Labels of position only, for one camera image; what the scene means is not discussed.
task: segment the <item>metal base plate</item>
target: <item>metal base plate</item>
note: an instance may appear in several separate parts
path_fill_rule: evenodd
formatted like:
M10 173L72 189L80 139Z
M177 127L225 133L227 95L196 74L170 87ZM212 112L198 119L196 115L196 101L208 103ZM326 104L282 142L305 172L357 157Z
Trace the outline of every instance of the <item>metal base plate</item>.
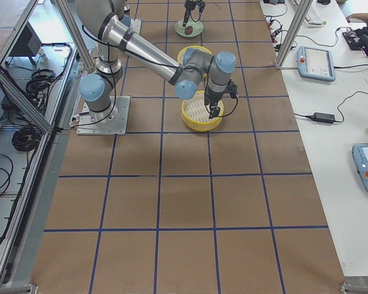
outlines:
M114 103L114 96L110 96L110 100ZM125 135L127 129L128 110L129 110L129 96L118 96L116 98L117 115L109 120L108 118L104 122L92 124L89 126L81 126L77 128L78 135ZM85 103L82 112L88 112L88 106ZM90 124L94 121L91 117L86 115L82 116L79 121L81 124Z
M142 20L140 19L131 19L131 26L132 26L132 29L137 33L137 34L140 34L140 27L142 26Z

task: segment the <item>silver arm segment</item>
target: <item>silver arm segment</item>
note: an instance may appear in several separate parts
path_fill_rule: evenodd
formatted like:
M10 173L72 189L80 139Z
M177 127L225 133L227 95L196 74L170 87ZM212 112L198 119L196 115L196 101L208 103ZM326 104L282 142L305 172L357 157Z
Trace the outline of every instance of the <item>silver arm segment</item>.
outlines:
M100 0L98 5L95 0L76 0L78 15L87 30L103 43L110 45L109 49L102 45L100 50L104 52L99 54L100 62L106 63L105 69L108 68L101 71L109 73L112 62L117 59L112 56L116 51L112 50L118 48L174 85L176 95L182 99L194 96L203 74L206 73L210 83L206 89L205 105L209 103L210 107L216 106L222 95L227 92L236 64L234 55L230 52L220 52L213 56L200 50L187 50L183 64L179 64L120 21L120 17L124 15L124 5L125 0Z

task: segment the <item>white table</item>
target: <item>white table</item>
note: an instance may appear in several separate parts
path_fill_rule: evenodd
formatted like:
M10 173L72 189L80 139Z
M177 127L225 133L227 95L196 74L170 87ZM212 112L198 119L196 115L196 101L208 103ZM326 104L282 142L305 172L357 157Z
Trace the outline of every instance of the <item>white table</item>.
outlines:
M286 15L277 17L284 29L293 17L294 9L286 0ZM263 4L265 15L278 15L283 5ZM309 36L318 43L332 45L334 31L348 26L335 0L329 5L312 4L318 15L327 20L323 28L302 25L299 34ZM360 51L350 51L339 31L340 40L332 48L322 47L312 41L297 37L298 45L326 48L332 51L335 66L353 66L368 63ZM284 67L296 67L296 50L292 50ZM302 79L297 70L283 70L283 79L295 113L311 115L314 112L333 113L341 117L336 106L355 91L368 92L368 67L363 69L335 70L332 83ZM325 125L297 117L297 123L315 177L316 186L328 220L335 248L345 276L368 276L368 193L355 163L351 147L368 143L368 96L357 94L341 106L345 122Z

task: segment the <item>yellow basket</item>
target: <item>yellow basket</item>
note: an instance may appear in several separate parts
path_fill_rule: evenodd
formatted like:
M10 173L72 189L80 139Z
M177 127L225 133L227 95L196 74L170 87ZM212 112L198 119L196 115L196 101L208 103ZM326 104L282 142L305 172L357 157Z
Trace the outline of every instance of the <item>yellow basket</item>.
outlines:
M224 106L222 100L218 106L221 108L220 116L223 115ZM204 91L197 91L189 100L182 103L182 119L187 127L196 132L208 132L215 129L222 118L209 119L209 113L204 106Z

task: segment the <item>person's hand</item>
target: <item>person's hand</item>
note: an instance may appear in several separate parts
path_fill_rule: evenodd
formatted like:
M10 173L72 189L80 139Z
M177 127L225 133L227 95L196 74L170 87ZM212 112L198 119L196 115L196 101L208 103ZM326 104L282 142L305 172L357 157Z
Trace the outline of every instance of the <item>person's hand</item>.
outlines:
M351 15L349 15L349 16L346 17L346 20L347 20L348 23L350 22L350 19L351 18L357 18L356 14L353 13L353 14L351 14Z

